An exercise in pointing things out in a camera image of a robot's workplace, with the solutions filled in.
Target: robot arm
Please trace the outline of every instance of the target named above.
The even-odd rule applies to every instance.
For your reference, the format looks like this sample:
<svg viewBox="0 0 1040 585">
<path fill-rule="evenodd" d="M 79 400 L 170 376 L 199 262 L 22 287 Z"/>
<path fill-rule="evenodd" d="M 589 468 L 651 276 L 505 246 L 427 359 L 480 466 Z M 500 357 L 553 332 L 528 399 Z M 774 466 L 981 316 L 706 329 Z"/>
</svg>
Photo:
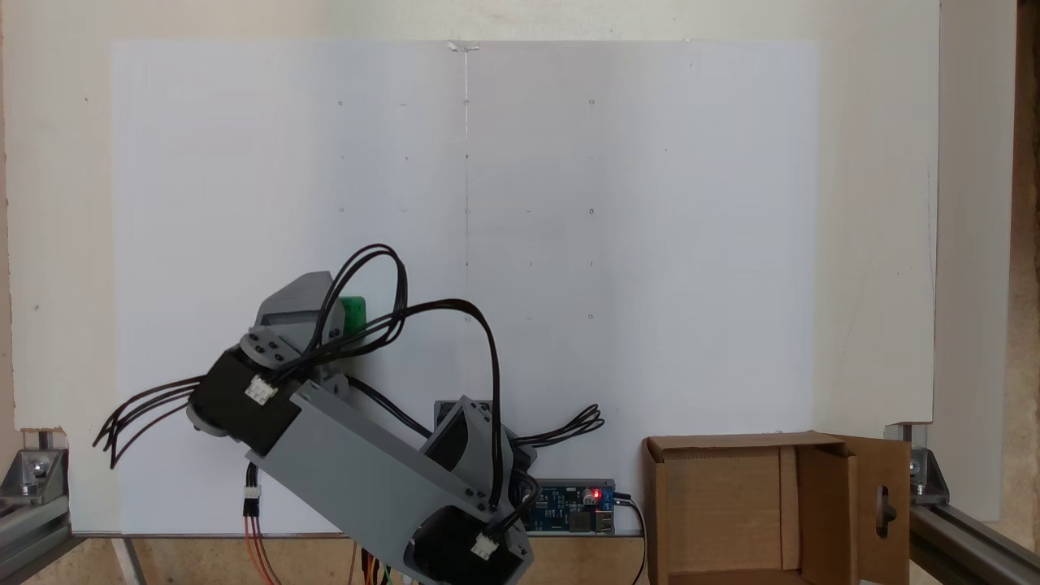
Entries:
<svg viewBox="0 0 1040 585">
<path fill-rule="evenodd" d="M 489 500 L 493 425 L 486 407 L 462 397 L 416 451 L 346 402 L 350 383 L 335 364 L 269 376 L 300 358 L 332 282 L 329 273 L 307 274 L 264 301 L 256 325 L 191 393 L 188 417 L 202 431 L 246 443 L 257 466 L 413 579 L 516 583 L 534 555 L 508 490 Z M 337 306 L 323 335 L 338 335 L 342 323 Z M 501 433 L 509 446 L 514 435 Z M 519 467 L 513 450 L 503 452 L 505 478 L 524 474 L 535 459 L 530 448 L 517 451 Z"/>
</svg>

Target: green part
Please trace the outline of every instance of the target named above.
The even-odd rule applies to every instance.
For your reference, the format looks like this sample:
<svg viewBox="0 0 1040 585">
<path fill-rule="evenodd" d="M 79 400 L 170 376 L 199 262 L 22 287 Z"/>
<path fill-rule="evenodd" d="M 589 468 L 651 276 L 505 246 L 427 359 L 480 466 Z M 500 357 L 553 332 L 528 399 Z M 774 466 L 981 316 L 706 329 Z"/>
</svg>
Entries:
<svg viewBox="0 0 1040 585">
<path fill-rule="evenodd" d="M 340 297 L 339 304 L 343 305 L 343 312 L 346 314 L 343 317 L 344 335 L 354 333 L 368 323 L 365 314 L 364 297 Z"/>
</svg>

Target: power module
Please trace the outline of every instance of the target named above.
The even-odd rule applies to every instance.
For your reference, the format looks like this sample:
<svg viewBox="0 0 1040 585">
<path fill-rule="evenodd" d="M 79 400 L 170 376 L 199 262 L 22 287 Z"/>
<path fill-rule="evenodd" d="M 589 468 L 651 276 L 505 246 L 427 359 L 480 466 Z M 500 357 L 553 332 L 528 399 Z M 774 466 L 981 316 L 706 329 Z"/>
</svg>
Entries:
<svg viewBox="0 0 1040 585">
<path fill-rule="evenodd" d="M 520 516 L 528 534 L 614 534 L 614 480 L 544 480 L 535 507 Z"/>
</svg>

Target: vertical line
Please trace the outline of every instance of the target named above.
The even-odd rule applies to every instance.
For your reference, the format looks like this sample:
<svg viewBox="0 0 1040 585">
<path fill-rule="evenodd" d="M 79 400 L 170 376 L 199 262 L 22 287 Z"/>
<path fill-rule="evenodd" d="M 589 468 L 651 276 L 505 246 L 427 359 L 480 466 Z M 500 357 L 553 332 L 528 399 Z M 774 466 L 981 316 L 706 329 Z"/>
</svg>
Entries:
<svg viewBox="0 0 1040 585">
<path fill-rule="evenodd" d="M 466 116 L 466 148 L 464 149 L 466 152 L 464 167 L 466 172 L 466 292 L 469 294 L 469 51 L 463 51 L 463 105 Z"/>
</svg>

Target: hole in cardboard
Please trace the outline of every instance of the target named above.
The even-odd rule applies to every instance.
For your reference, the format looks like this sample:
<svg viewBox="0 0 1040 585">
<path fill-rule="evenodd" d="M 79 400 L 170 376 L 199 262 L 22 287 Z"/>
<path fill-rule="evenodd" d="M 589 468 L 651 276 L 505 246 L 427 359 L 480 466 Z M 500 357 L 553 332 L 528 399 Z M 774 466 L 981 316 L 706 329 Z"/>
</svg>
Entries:
<svg viewBox="0 0 1040 585">
<path fill-rule="evenodd" d="M 888 523 L 895 519 L 895 508 L 888 503 L 888 487 L 878 486 L 877 524 L 875 532 L 881 539 L 888 538 Z"/>
</svg>

